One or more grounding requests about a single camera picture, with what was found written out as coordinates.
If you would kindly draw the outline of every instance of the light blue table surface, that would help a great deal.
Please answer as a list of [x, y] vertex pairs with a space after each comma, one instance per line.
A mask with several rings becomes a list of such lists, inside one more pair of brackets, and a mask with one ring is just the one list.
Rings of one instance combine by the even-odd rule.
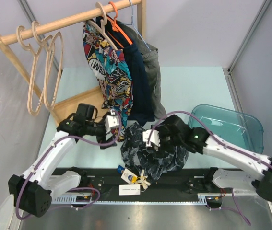
[[[98, 85], [95, 76], [89, 68], [65, 68], [60, 81], [57, 102]], [[221, 67], [161, 67], [162, 104], [167, 112], [184, 110], [191, 112], [199, 104], [211, 104], [227, 109], [234, 109], [233, 102], [227, 87]], [[179, 115], [187, 124], [189, 117]], [[44, 138], [41, 144], [41, 154], [48, 146], [56, 132], [55, 121], [49, 117]], [[85, 138], [96, 141], [95, 137]], [[58, 167], [82, 168], [117, 168], [124, 166], [121, 159], [119, 143], [116, 147], [100, 150], [79, 141], [77, 145], [62, 159]], [[217, 158], [201, 154], [189, 154], [185, 168], [209, 168], [233, 166]]]

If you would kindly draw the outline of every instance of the clothes hanger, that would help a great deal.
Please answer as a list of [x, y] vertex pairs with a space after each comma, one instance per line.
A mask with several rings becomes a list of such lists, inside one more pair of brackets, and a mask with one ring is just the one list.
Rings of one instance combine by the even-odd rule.
[[112, 5], [112, 7], [114, 8], [115, 10], [115, 13], [116, 13], [116, 16], [113, 18], [113, 20], [109, 17], [107, 17], [107, 19], [110, 21], [111, 25], [112, 25], [112, 29], [116, 32], [120, 32], [124, 37], [125, 39], [127, 40], [127, 42], [132, 45], [132, 41], [131, 39], [127, 36], [127, 34], [121, 29], [121, 27], [119, 27], [119, 25], [117, 25], [117, 17], [118, 17], [118, 10], [115, 6], [115, 4], [110, 1], [109, 4]]
[[[55, 36], [51, 36], [52, 38], [50, 45], [47, 44], [46, 39], [40, 40], [39, 36], [37, 35], [36, 32], [36, 27], [40, 25], [37, 21], [32, 22], [32, 32], [33, 36], [35, 38], [35, 41], [40, 45], [43, 46], [46, 50], [46, 63], [45, 63], [45, 73], [44, 73], [44, 87], [43, 87], [43, 93], [44, 93], [44, 105], [48, 110], [53, 110], [56, 102], [56, 97], [59, 89], [59, 82], [61, 78], [61, 70], [62, 70], [62, 61], [63, 61], [63, 38], [61, 35], [61, 32], [57, 32]], [[59, 68], [58, 68], [58, 74], [57, 74], [57, 80], [56, 80], [56, 85], [55, 85], [55, 90], [52, 98], [51, 104], [48, 102], [48, 80], [50, 73], [52, 71], [52, 67], [54, 64], [54, 57], [55, 57], [55, 41], [57, 38], [60, 38], [60, 43], [61, 43], [61, 53], [60, 53], [60, 61], [59, 61]]]
[[93, 26], [103, 37], [104, 39], [107, 40], [107, 42], [111, 45], [111, 47], [114, 50], [118, 50], [118, 48], [116, 47], [116, 45], [112, 42], [112, 40], [108, 37], [108, 35], [105, 32], [105, 25], [107, 25], [107, 14], [103, 8], [103, 5], [100, 2], [97, 2], [95, 4], [96, 7], [98, 7], [103, 15], [103, 19], [101, 20], [101, 27], [99, 27], [95, 22], [93, 22], [92, 20], [88, 20], [86, 21], [89, 25]]
[[134, 25], [134, 10], [133, 10], [134, 7], [133, 7], [133, 4], [132, 4], [131, 0], [129, 0], [129, 1], [130, 1], [130, 5], [131, 5], [131, 24], [127, 24], [127, 23], [122, 23], [122, 24], [123, 25], [132, 25], [134, 27], [135, 31], [137, 32], [137, 34], [139, 35], [139, 37], [141, 38], [141, 40], [145, 43], [146, 47], [151, 52], [151, 49], [150, 49], [149, 45], [146, 43], [146, 41], [144, 40], [144, 38], [141, 36], [141, 34], [139, 33], [139, 31], [137, 30], [137, 28]]
[[42, 51], [43, 46], [40, 46], [38, 48], [38, 50], [35, 52], [33, 47], [31, 46], [31, 44], [29, 43], [28, 45], [25, 45], [23, 40], [22, 40], [22, 36], [21, 36], [21, 32], [25, 29], [24, 26], [20, 25], [16, 28], [16, 38], [18, 43], [21, 45], [21, 47], [26, 50], [26, 51], [30, 51], [32, 53], [32, 55], [34, 56], [34, 61], [32, 63], [32, 68], [31, 68], [31, 74], [30, 74], [30, 80], [29, 80], [29, 89], [28, 89], [28, 99], [27, 99], [27, 109], [28, 112], [33, 115], [36, 116], [38, 115], [38, 113], [40, 112], [40, 108], [42, 105], [42, 101], [43, 101], [43, 97], [44, 97], [44, 93], [42, 91], [41, 96], [39, 98], [39, 102], [38, 102], [38, 106], [36, 107], [35, 110], [33, 110], [32, 108], [32, 97], [34, 94], [34, 84], [35, 84], [35, 70], [36, 70], [36, 66], [38, 63], [38, 59], [40, 56], [40, 53]]

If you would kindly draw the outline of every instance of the gray pants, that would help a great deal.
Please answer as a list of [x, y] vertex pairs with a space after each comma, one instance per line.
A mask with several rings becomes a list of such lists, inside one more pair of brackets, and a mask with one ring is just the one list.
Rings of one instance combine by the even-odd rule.
[[145, 45], [138, 34], [134, 29], [128, 27], [127, 25], [119, 24], [122, 30], [126, 33], [126, 35], [133, 40], [140, 53], [142, 54], [145, 71], [147, 73], [150, 89], [151, 89], [151, 96], [152, 96], [152, 106], [155, 113], [155, 117], [161, 118], [166, 115], [166, 110], [161, 104], [161, 74], [160, 74], [160, 66], [158, 62], [158, 49], [150, 44], [151, 51]]

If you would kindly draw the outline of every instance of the wooden base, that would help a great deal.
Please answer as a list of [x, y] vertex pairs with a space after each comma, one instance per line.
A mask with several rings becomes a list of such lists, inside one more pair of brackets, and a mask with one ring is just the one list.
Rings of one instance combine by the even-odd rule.
[[56, 114], [56, 125], [58, 125], [59, 122], [67, 118], [70, 114], [75, 113], [79, 103], [85, 103], [95, 106], [98, 110], [97, 115], [103, 116], [109, 111], [109, 109], [102, 109], [103, 102], [104, 98], [102, 95], [102, 91], [99, 87], [95, 87], [91, 90], [82, 92], [76, 96], [58, 102], [55, 104], [54, 107], [54, 113]]

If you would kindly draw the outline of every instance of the black patterned cloth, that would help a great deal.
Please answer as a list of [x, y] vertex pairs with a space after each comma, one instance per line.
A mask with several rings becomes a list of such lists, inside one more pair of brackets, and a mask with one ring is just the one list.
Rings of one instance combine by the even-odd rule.
[[161, 174], [167, 171], [181, 170], [188, 158], [188, 151], [182, 146], [162, 145], [158, 151], [147, 148], [142, 140], [145, 131], [139, 124], [134, 123], [126, 129], [125, 141], [121, 147], [124, 163], [128, 168], [148, 176], [148, 182], [157, 181]]

